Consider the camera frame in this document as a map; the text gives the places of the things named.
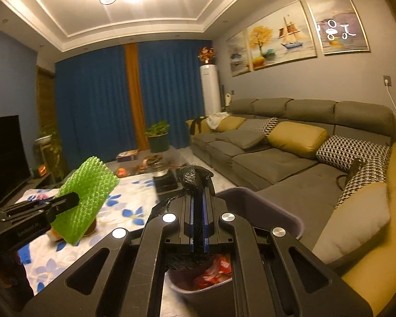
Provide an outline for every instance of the vase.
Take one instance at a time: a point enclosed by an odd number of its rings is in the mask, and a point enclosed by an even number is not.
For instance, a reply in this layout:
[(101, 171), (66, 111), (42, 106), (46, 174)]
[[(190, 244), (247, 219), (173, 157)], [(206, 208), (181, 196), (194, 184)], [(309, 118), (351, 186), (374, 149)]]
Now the vase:
[(154, 154), (169, 150), (168, 133), (160, 136), (149, 136), (148, 144), (150, 151)]

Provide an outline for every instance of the ceiling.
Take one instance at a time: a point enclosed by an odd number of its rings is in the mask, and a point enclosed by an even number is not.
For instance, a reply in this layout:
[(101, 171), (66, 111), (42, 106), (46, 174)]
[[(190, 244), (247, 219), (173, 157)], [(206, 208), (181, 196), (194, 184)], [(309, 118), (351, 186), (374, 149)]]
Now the ceiling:
[(214, 39), (261, 0), (1, 0), (0, 29), (57, 62), (131, 42)]

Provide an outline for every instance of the tablecloth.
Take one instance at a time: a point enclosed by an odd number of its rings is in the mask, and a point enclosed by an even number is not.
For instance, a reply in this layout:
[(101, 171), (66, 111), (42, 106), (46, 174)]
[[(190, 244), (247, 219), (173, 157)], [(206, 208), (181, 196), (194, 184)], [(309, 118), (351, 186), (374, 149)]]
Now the tablecloth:
[[(18, 202), (49, 198), (58, 191), (30, 189)], [(24, 246), (19, 250), (19, 255), (34, 294), (40, 292), (112, 230), (119, 227), (128, 231), (143, 228), (151, 209), (158, 202), (151, 174), (123, 178), (98, 213), (97, 227), (93, 234), (81, 238), (75, 246), (63, 240), (53, 242), (45, 234)]]

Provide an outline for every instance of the tiled floor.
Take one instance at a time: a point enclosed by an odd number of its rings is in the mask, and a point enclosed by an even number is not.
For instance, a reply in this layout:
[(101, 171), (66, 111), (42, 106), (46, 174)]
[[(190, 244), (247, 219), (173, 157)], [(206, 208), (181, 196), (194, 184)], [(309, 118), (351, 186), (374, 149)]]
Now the tiled floor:
[[(184, 159), (189, 164), (202, 166), (214, 173), (213, 184), (216, 192), (235, 187), (233, 183), (227, 180), (222, 174), (216, 172), (210, 166), (196, 157), (191, 149), (184, 148), (179, 150)], [(163, 296), (161, 301), (161, 317), (197, 317), (197, 314), (170, 288), (171, 282), (166, 274), (163, 286)]]

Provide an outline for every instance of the sofa backrest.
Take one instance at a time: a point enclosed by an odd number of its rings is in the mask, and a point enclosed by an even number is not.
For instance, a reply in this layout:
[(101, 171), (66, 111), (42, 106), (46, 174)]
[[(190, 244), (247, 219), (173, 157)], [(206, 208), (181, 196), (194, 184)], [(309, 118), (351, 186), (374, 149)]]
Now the sofa backrest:
[(391, 144), (395, 119), (390, 108), (372, 103), (332, 100), (294, 100), (287, 97), (233, 100), (230, 111), (245, 118), (277, 117), (279, 121), (320, 126), (339, 135)]

